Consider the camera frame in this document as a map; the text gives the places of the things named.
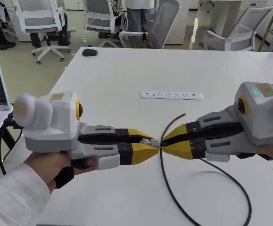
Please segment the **black wrist strap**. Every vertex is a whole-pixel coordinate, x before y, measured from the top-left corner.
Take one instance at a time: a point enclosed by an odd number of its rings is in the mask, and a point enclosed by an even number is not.
[[[74,168],[69,166],[63,168],[55,177],[56,189],[63,187],[74,178]]]

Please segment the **white power strip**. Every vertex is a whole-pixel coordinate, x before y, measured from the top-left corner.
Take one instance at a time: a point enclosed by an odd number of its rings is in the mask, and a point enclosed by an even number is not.
[[[203,100],[201,93],[142,91],[141,98]]]

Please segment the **computer mouse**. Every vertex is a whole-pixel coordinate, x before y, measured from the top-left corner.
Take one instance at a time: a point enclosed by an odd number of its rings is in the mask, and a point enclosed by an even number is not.
[[[84,49],[84,51],[82,52],[82,55],[84,57],[93,57],[96,56],[98,54],[97,50],[95,49],[91,49],[91,48],[86,48]]]

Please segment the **green led light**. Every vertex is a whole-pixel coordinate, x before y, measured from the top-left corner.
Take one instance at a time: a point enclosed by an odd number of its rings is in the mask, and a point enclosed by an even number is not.
[[[258,91],[256,89],[253,89],[253,93],[257,96],[258,95]]]

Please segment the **label sticker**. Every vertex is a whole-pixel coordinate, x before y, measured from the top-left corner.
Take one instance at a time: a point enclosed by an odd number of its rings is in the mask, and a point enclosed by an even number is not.
[[[56,93],[51,95],[50,100],[61,100],[64,96],[64,93]]]
[[[256,85],[264,97],[273,97],[273,88],[268,83],[260,83]]]
[[[21,117],[25,117],[26,115],[26,105],[21,103],[21,102],[15,102],[14,107],[13,107],[13,112],[16,115],[19,115]]]

